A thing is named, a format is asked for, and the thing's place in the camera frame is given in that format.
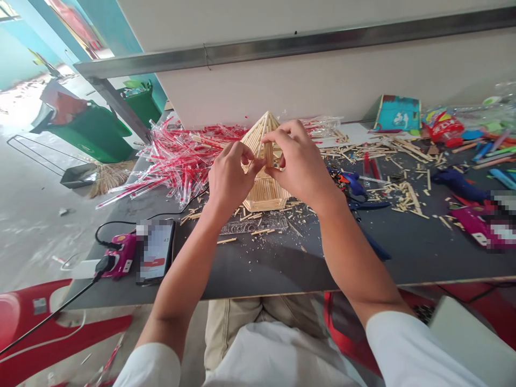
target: phone screen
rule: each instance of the phone screen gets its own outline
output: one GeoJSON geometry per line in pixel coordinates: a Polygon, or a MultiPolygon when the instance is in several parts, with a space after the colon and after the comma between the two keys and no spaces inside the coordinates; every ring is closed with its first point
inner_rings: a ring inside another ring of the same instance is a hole
{"type": "Polygon", "coordinates": [[[138,283],[161,280],[171,264],[173,221],[155,220],[137,227],[141,242],[138,283]]]}

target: smartphone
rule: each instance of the smartphone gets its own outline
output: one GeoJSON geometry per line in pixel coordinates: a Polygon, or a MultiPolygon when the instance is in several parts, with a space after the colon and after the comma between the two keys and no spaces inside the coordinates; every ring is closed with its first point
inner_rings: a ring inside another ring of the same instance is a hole
{"type": "Polygon", "coordinates": [[[172,264],[176,222],[143,220],[136,227],[140,265],[138,285],[159,284],[172,264]]]}

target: white wall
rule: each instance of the white wall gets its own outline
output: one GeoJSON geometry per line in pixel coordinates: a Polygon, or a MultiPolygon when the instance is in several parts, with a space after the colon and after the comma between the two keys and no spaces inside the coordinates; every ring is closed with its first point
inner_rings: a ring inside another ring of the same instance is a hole
{"type": "MultiPolygon", "coordinates": [[[[503,0],[118,0],[145,52],[294,31],[425,18],[503,0]]],[[[516,30],[159,73],[187,126],[255,121],[266,110],[359,120],[380,94],[469,103],[516,76],[516,30]]]]}

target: gray table surface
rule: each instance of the gray table surface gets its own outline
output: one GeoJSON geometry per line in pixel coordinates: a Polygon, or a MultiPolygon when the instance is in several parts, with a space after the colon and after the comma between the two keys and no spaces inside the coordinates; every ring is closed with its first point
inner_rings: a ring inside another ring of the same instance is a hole
{"type": "MultiPolygon", "coordinates": [[[[454,156],[457,162],[470,160],[471,157],[471,152],[454,156]]],[[[395,159],[408,168],[415,167],[415,160],[408,155],[397,154],[395,159]]],[[[140,159],[135,170],[143,170],[148,165],[147,161],[140,159]]],[[[357,172],[361,172],[361,168],[362,163],[350,167],[357,172]]],[[[381,170],[384,176],[399,172],[393,163],[386,161],[381,162],[381,170]]],[[[476,181],[477,186],[484,190],[504,189],[498,181],[487,178],[487,174],[487,169],[471,170],[467,177],[476,181]]],[[[422,208],[425,214],[431,217],[433,214],[442,216],[448,213],[445,199],[450,196],[450,191],[446,187],[433,184],[432,195],[427,197],[423,193],[426,188],[425,178],[416,180],[414,177],[410,181],[419,193],[419,200],[426,203],[422,208]]],[[[166,193],[167,189],[161,186],[134,200],[121,199],[112,205],[113,211],[108,221],[138,221],[161,212],[177,212],[177,205],[172,199],[167,201],[166,193]]],[[[207,195],[204,195],[202,204],[206,199],[207,195]]],[[[199,207],[197,200],[190,207],[199,207]]],[[[317,217],[306,209],[303,214],[294,214],[291,222],[303,237],[292,229],[282,234],[271,233],[259,237],[238,234],[235,235],[237,241],[217,246],[210,279],[202,298],[238,298],[336,290],[337,285],[323,257],[317,217]]],[[[488,253],[459,228],[453,226],[450,231],[439,219],[431,217],[427,220],[389,208],[360,211],[360,215],[363,229],[392,255],[393,259],[386,261],[385,266],[398,285],[516,276],[514,250],[501,254],[488,253]]],[[[177,215],[173,218],[180,219],[183,216],[177,215]]],[[[195,224],[196,221],[187,221],[178,228],[176,251],[181,248],[195,224]]],[[[103,227],[100,237],[111,240],[114,235],[133,229],[134,226],[131,225],[111,224],[103,227]]],[[[223,235],[220,240],[227,238],[230,236],[223,235]]],[[[104,253],[105,248],[94,243],[87,259],[100,259],[104,253]]],[[[346,254],[344,245],[342,254],[346,254]]],[[[137,263],[120,281],[115,282],[108,278],[100,280],[68,308],[88,309],[153,303],[158,286],[136,285],[136,265],[137,263]]],[[[73,281],[67,299],[88,283],[88,279],[73,281]]]]}

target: green trash bin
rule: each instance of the green trash bin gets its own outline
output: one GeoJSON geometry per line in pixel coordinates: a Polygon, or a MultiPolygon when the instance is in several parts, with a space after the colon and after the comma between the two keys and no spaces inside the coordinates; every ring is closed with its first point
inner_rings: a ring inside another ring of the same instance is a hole
{"type": "Polygon", "coordinates": [[[133,148],[123,137],[132,132],[111,111],[93,101],[90,104],[72,122],[49,124],[43,130],[54,133],[104,164],[127,160],[133,148]]]}
{"type": "Polygon", "coordinates": [[[161,117],[161,112],[152,99],[152,82],[149,80],[148,82],[140,83],[140,85],[141,87],[139,89],[144,91],[135,95],[127,95],[128,90],[131,90],[130,87],[118,89],[117,92],[121,94],[122,98],[143,122],[143,124],[147,128],[151,129],[149,120],[152,120],[155,123],[158,122],[161,117]]]}

